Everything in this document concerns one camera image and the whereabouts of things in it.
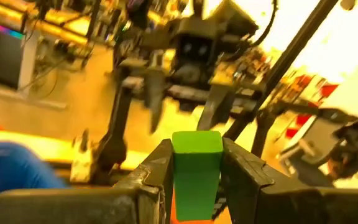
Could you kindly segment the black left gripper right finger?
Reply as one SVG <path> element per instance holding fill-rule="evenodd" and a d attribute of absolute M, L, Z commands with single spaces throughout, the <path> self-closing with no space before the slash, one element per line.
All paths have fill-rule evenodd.
<path fill-rule="evenodd" d="M 358 224 L 358 189 L 310 187 L 223 140 L 221 178 L 233 224 Z"/>

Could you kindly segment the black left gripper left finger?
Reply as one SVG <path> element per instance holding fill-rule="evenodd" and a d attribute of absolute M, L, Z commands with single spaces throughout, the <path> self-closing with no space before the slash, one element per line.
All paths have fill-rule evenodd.
<path fill-rule="evenodd" d="M 0 224 L 166 224 L 173 146 L 163 140 L 111 187 L 16 189 L 0 193 Z"/>

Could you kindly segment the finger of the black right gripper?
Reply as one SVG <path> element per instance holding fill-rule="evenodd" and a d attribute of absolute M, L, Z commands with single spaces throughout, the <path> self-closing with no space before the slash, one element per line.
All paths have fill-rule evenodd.
<path fill-rule="evenodd" d="M 198 121 L 197 130 L 206 131 L 219 123 L 226 123 L 235 100 L 235 94 L 233 86 L 212 85 Z"/>
<path fill-rule="evenodd" d="M 148 68 L 144 75 L 144 105 L 150 110 L 150 132 L 157 130 L 165 98 L 165 73 L 160 69 Z"/>

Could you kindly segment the orange plastic basket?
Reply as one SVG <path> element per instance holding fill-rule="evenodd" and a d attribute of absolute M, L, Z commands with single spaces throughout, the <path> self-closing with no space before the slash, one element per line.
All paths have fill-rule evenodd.
<path fill-rule="evenodd" d="M 177 220 L 175 199 L 175 191 L 173 191 L 170 224 L 232 224 L 228 208 L 225 208 L 224 211 L 215 220 L 196 220 L 180 222 Z"/>

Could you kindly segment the green wooden block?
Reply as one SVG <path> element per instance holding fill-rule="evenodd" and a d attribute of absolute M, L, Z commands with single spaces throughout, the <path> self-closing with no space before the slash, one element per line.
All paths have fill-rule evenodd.
<path fill-rule="evenodd" d="M 179 222 L 212 217 L 220 178 L 223 139 L 217 131 L 173 133 L 176 217 Z"/>

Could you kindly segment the large blue plastic bin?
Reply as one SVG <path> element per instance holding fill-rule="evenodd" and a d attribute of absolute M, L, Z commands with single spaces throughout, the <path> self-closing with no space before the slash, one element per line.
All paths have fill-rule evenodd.
<path fill-rule="evenodd" d="M 28 147 L 0 141 L 0 193 L 16 189 L 64 189 L 68 185 Z"/>

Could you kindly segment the black equipment on stand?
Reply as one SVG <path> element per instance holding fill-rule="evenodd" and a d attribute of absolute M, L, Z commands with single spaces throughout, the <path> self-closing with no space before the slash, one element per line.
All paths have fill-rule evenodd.
<path fill-rule="evenodd" d="M 296 143 L 278 160 L 287 174 L 318 187 L 334 187 L 358 173 L 358 117 L 336 108 L 309 111 L 316 116 Z"/>

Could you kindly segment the red shelving rack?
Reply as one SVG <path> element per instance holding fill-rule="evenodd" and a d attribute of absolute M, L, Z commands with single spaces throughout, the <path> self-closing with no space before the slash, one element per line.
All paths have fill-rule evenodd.
<path fill-rule="evenodd" d="M 290 103 L 318 107 L 338 87 L 319 75 L 301 75 L 296 77 L 286 91 L 284 99 Z M 308 114 L 296 114 L 280 136 L 291 139 L 311 118 Z"/>

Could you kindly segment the dark box with coloured strip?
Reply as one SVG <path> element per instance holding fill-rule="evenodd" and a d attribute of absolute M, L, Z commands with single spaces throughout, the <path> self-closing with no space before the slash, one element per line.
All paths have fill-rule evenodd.
<path fill-rule="evenodd" d="M 0 25 L 0 84 L 17 89 L 24 34 Z"/>

